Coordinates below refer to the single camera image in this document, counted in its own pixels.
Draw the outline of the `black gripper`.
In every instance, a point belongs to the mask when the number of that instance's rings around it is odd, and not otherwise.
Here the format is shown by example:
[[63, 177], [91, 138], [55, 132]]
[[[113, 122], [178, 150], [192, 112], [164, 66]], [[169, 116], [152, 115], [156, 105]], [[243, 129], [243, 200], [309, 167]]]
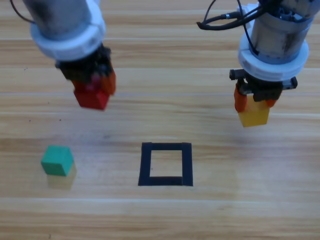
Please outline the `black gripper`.
[[234, 90], [234, 108], [238, 113], [246, 110], [248, 94], [253, 94], [255, 102], [265, 101], [268, 108], [272, 108], [280, 98], [282, 91], [296, 89], [296, 77], [282, 81], [267, 81], [253, 77], [244, 69], [231, 69], [229, 78], [237, 80]]
[[84, 92], [92, 77], [99, 76], [103, 91], [113, 96], [116, 92], [116, 73], [111, 63], [111, 49], [101, 44], [93, 53], [74, 61], [56, 61], [55, 67], [72, 82], [75, 92]]

